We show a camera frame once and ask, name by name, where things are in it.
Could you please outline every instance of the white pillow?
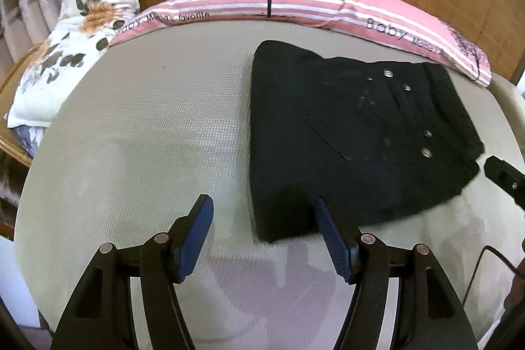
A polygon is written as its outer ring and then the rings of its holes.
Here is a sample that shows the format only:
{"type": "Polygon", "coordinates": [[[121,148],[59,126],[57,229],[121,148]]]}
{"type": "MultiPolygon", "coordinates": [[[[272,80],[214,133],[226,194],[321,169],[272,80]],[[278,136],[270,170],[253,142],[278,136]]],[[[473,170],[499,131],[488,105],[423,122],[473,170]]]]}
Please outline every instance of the white pillow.
{"type": "Polygon", "coordinates": [[[138,0],[62,0],[55,29],[20,79],[7,126],[48,127],[116,30],[138,10],[138,0]]]}

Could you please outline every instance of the metal pin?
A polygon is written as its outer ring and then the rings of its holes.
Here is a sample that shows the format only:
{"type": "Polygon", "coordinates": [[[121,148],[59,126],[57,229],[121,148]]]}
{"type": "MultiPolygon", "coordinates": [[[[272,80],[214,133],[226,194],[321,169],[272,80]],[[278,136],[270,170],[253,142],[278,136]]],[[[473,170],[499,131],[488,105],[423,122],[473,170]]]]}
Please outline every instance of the metal pin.
{"type": "Polygon", "coordinates": [[[107,254],[108,252],[110,252],[111,250],[113,249],[113,245],[111,243],[103,243],[100,248],[99,248],[99,251],[102,252],[103,254],[107,254]]]}
{"type": "Polygon", "coordinates": [[[428,254],[430,254],[430,248],[427,247],[427,245],[423,245],[422,243],[416,246],[416,251],[419,252],[422,256],[427,256],[428,254]]]}
{"type": "Polygon", "coordinates": [[[375,237],[366,233],[365,235],[361,236],[361,242],[366,243],[367,245],[371,245],[375,242],[375,237]]]}
{"type": "Polygon", "coordinates": [[[166,243],[170,239],[170,237],[167,235],[167,233],[159,233],[155,236],[154,240],[157,243],[166,243]]]}

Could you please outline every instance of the mattress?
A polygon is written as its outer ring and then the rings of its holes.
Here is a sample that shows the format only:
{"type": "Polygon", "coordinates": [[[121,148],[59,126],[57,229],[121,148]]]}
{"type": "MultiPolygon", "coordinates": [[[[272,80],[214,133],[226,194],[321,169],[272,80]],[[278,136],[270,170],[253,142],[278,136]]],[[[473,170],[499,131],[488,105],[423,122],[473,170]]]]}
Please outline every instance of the mattress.
{"type": "MultiPolygon", "coordinates": [[[[253,54],[274,39],[362,61],[424,61],[356,37],[275,22],[173,27],[111,48],[65,102],[30,169],[15,229],[17,262],[55,328],[104,242],[138,245],[186,215],[201,193],[215,218],[195,272],[177,285],[196,348],[332,349],[353,288],[334,271],[321,236],[258,242],[249,191],[249,88],[253,54]]],[[[450,70],[487,156],[520,170],[523,158],[498,103],[450,70]]],[[[385,243],[428,244],[462,298],[481,248],[523,258],[523,211],[479,175],[463,194],[408,219],[366,227],[385,243]]],[[[466,312],[481,337],[512,274],[487,256],[466,312]]],[[[379,348],[389,348],[392,279],[379,348]]],[[[140,348],[151,348],[140,286],[132,282],[140,348]]]]}

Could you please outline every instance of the curtain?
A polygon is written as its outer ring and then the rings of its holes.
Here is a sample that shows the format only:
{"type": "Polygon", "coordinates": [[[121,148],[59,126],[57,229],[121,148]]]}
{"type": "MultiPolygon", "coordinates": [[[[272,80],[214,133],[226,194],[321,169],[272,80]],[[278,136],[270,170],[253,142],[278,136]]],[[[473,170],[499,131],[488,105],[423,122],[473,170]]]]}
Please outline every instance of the curtain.
{"type": "Polygon", "coordinates": [[[54,29],[61,0],[0,0],[0,80],[54,29]]]}

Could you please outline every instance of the blue gripper pad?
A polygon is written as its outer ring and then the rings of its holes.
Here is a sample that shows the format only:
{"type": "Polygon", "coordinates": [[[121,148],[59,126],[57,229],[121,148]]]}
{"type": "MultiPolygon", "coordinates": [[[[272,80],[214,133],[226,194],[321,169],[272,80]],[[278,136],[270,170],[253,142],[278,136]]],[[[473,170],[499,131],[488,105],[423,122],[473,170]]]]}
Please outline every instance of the blue gripper pad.
{"type": "Polygon", "coordinates": [[[208,195],[199,196],[192,211],[185,218],[189,228],[186,238],[180,248],[175,248],[174,257],[178,258],[179,269],[176,273],[177,279],[183,282],[187,276],[193,273],[200,251],[208,235],[213,220],[213,201],[208,195]]]}
{"type": "Polygon", "coordinates": [[[339,276],[342,276],[346,282],[350,282],[355,274],[351,268],[351,257],[355,258],[359,256],[359,248],[347,247],[332,216],[326,208],[325,202],[321,198],[317,199],[314,207],[316,210],[317,224],[325,239],[325,244],[330,253],[330,258],[332,258],[335,271],[339,276]]]}

